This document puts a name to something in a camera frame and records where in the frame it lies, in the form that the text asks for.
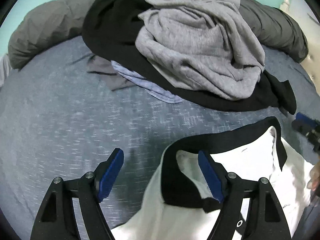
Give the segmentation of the person's right hand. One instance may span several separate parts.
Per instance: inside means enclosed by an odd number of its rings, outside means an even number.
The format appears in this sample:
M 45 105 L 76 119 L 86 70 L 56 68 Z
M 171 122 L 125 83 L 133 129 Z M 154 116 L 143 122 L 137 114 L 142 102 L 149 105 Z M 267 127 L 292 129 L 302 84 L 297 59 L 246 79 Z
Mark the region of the person's right hand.
M 311 191 L 315 191 L 319 186 L 320 180 L 320 162 L 318 162 L 310 171 L 310 180 L 307 184 L 307 188 Z

